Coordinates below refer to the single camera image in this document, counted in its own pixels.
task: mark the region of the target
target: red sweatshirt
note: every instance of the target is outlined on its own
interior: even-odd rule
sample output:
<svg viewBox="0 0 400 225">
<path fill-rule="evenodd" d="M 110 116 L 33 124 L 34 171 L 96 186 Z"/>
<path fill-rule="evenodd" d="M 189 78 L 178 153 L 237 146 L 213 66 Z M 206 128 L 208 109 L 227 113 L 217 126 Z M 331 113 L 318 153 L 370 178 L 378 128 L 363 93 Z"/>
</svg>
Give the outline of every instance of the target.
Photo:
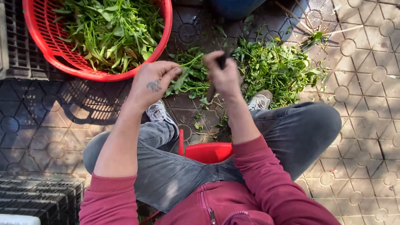
<svg viewBox="0 0 400 225">
<path fill-rule="evenodd" d="M 231 181 L 203 184 L 156 225 L 340 225 L 291 181 L 262 136 L 233 149 L 246 186 Z M 135 179 L 93 174 L 81 204 L 80 224 L 139 224 Z"/>
</svg>

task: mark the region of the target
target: sneaker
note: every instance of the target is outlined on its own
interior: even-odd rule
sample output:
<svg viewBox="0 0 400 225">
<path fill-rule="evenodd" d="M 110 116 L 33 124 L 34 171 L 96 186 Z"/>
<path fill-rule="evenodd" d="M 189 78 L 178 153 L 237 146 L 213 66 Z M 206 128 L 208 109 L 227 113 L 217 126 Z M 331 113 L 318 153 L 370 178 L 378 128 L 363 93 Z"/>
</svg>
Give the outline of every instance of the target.
<svg viewBox="0 0 400 225">
<path fill-rule="evenodd" d="M 272 93 L 268 90 L 258 92 L 247 104 L 249 110 L 268 109 L 272 100 Z"/>
<path fill-rule="evenodd" d="M 165 121 L 174 127 L 174 137 L 172 140 L 176 140 L 179 136 L 179 128 L 172 119 L 172 117 L 167 112 L 165 104 L 162 100 L 158 100 L 156 103 L 152 104 L 146 109 L 146 114 L 151 122 Z"/>
</svg>

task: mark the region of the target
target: hand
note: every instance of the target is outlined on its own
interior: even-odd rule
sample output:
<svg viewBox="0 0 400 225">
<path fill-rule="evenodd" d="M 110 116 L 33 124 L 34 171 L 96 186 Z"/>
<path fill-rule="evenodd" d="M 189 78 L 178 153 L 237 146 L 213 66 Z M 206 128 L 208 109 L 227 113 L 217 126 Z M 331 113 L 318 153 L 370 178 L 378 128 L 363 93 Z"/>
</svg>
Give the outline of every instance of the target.
<svg viewBox="0 0 400 225">
<path fill-rule="evenodd" d="M 167 91 L 171 80 L 181 73 L 178 64 L 169 61 L 157 61 L 143 64 L 135 75 L 132 88 L 124 105 L 134 105 L 144 112 L 156 103 Z"/>
<path fill-rule="evenodd" d="M 214 84 L 217 93 L 224 100 L 240 97 L 239 72 L 236 62 L 232 58 L 226 59 L 225 69 L 221 70 L 216 59 L 224 55 L 223 51 L 216 51 L 204 56 L 204 64 L 208 69 L 208 79 Z"/>
</svg>

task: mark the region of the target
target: jeans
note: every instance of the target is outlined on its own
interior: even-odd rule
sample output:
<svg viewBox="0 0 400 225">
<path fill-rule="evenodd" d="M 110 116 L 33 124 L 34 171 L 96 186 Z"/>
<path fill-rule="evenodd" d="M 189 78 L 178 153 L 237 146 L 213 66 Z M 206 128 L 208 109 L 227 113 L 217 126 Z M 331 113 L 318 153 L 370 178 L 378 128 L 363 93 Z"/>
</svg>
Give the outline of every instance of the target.
<svg viewBox="0 0 400 225">
<path fill-rule="evenodd" d="M 333 142 L 341 129 L 339 113 L 326 104 L 305 102 L 273 110 L 251 111 L 254 123 L 283 169 L 296 180 Z M 217 164 L 203 164 L 157 148 L 169 142 L 173 127 L 166 122 L 140 125 L 136 198 L 168 212 L 206 182 L 244 183 L 233 156 Z M 95 136 L 83 151 L 86 170 L 93 172 L 111 131 Z"/>
</svg>

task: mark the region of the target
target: wrist tattoo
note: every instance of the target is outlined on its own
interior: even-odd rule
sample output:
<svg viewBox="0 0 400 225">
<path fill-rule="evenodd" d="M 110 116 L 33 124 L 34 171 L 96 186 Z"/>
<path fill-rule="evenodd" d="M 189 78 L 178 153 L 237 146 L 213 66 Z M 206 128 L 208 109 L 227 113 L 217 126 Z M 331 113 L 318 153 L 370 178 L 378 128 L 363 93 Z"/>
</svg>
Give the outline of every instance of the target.
<svg viewBox="0 0 400 225">
<path fill-rule="evenodd" d="M 147 83 L 146 88 L 150 89 L 154 92 L 159 92 L 161 91 L 161 87 L 159 86 L 160 80 L 155 80 L 155 81 L 150 81 Z"/>
</svg>

